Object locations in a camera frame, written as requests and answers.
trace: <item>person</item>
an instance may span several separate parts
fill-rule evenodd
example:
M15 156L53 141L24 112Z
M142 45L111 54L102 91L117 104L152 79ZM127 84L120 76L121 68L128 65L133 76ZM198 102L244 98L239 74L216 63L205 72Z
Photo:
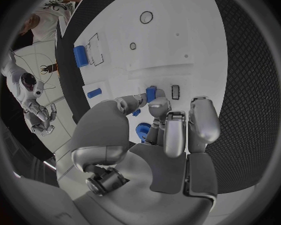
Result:
M60 16L67 24L75 10L76 3L81 0L44 0L38 8L24 22L20 35L29 30L37 41L50 41L55 39L56 25Z

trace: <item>blue gear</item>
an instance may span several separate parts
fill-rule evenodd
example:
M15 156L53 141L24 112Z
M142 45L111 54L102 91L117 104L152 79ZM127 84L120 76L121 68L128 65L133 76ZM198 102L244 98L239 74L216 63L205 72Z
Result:
M142 141L142 143L145 142L145 139L147 137L147 134L148 134L150 128L151 128L151 125L146 122L142 122L136 126L135 131L136 131L138 137L140 138L140 140Z

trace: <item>blue object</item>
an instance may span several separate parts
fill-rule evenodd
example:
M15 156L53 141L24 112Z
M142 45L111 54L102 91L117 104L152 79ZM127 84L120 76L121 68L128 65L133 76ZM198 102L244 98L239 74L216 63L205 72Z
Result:
M140 110L140 109L137 109L136 111L134 111L134 112L132 113L132 116L133 116L133 117L137 117L140 113L141 113L141 110Z
M156 89L156 86L150 86L145 90L147 95L147 103L150 103L155 99Z
M138 135L138 137L140 138L141 142L144 143L145 139L147 137L147 134L149 132L151 128L151 125L149 123L146 122L142 122L139 125L136 126L136 133Z
M93 90L93 91L88 92L88 93L87 93L87 97L88 97L89 99L91 99L91 98L93 98L93 97L95 97L95 96L98 96L98 95L100 95L100 94L102 94L102 90L101 90L101 88L98 88L98 89L96 89L96 90Z
M89 64L86 49L84 46L74 47L74 55L78 68L84 67Z

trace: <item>white shirt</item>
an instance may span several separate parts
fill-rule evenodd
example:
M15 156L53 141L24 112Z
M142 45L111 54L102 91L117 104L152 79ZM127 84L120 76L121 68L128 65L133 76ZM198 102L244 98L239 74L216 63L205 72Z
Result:
M64 17L68 24L75 10L75 3L62 3L64 0L44 0L34 11L39 16L39 24L31 31L39 41L55 39L56 25L60 16Z

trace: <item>cable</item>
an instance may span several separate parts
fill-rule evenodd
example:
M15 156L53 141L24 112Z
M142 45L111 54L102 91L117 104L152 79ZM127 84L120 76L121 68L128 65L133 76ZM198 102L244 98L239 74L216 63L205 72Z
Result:
M38 77L34 74L33 70L32 70L31 67L29 66L29 64L26 62L26 60L25 60L24 58L22 58L22 57L24 57L24 56L28 56L28 55L32 55L32 54L41 54L41 55L46 56L46 57L52 62L52 60L51 60L47 55L42 54L42 53L30 53L30 54L27 54L27 55L24 55L24 56L19 56L19 55L15 54L15 53L13 53L13 54L14 54L15 56L21 58L21 59L27 64L27 66L28 66L28 68L31 70L32 74L33 74L38 80L42 81L42 82L44 83L44 85L45 85L45 84L50 80L50 78L52 77L53 73L51 73L49 79L48 79L46 82L44 82L43 80L41 80L40 78L38 78ZM53 87L51 87L51 88L46 88L46 89L55 89L55 88L56 88L56 86L53 85L53 84L48 83L48 85L51 85L51 86L53 86Z

